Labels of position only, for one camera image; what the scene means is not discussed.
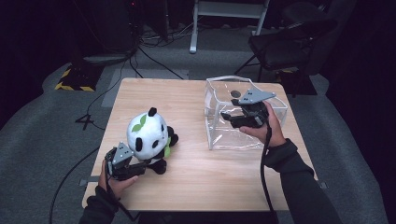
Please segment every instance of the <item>clear plastic container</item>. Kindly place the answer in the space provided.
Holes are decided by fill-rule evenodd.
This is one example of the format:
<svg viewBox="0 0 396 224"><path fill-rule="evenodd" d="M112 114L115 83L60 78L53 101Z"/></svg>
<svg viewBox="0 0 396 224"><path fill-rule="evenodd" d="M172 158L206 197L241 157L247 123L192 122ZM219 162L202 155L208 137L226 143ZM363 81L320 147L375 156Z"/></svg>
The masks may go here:
<svg viewBox="0 0 396 224"><path fill-rule="evenodd" d="M205 125L209 149L262 149L263 143L257 138L239 132L224 120L220 112L233 116L242 115L240 106L232 104L232 99L240 99L248 90L260 90L249 78L227 76L206 80ZM271 104L280 124L283 126L288 107L277 97L266 100Z"/></svg>

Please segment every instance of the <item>dark backdrop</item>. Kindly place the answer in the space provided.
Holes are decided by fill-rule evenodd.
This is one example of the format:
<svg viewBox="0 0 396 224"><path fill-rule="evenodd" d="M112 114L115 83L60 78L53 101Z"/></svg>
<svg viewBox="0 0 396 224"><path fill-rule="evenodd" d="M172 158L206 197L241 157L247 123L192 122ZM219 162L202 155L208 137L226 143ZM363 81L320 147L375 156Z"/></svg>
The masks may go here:
<svg viewBox="0 0 396 224"><path fill-rule="evenodd" d="M321 74L327 96L352 132L396 223L396 4L357 1Z"/></svg>

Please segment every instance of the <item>panda head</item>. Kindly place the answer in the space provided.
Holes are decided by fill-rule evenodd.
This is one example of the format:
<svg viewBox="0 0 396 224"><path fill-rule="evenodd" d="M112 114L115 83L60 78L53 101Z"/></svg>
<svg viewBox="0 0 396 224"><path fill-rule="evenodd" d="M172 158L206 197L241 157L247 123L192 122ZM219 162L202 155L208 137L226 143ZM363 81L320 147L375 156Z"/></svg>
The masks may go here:
<svg viewBox="0 0 396 224"><path fill-rule="evenodd" d="M129 148L139 160L148 160L163 150L168 140L165 120L152 107L131 120L128 125L127 139Z"/></svg>

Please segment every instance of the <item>light wood surface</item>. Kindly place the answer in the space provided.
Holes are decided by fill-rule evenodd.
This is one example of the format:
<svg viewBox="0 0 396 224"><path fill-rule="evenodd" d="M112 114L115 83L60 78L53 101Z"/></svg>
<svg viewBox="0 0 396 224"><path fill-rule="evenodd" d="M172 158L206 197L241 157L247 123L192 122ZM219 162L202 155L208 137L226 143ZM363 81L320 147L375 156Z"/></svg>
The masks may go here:
<svg viewBox="0 0 396 224"><path fill-rule="evenodd" d="M299 148L312 166L303 138L283 88L278 84L256 84L273 91L289 107L283 127L286 137ZM121 202L135 211L265 211L269 210L260 179L261 150L209 150L205 129L205 81L125 78L110 115L106 132L92 169L99 175L106 153L119 141L127 142L126 129L136 115L157 107L179 141L167 158L164 175L147 169L128 188ZM279 174L265 168L275 210L288 206ZM97 183L89 183L82 205L94 194Z"/></svg>

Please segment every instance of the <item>stuffed animal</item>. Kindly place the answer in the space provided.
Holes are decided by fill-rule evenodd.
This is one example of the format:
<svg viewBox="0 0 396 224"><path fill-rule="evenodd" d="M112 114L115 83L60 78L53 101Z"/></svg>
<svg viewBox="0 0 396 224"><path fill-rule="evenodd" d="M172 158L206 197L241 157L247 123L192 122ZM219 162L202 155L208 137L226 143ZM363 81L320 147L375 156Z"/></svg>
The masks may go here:
<svg viewBox="0 0 396 224"><path fill-rule="evenodd" d="M178 136L172 127L166 125L156 108L152 107L149 112L131 120L127 139L135 157L158 175L166 172L166 160L163 158L170 155L170 147L178 141Z"/></svg>

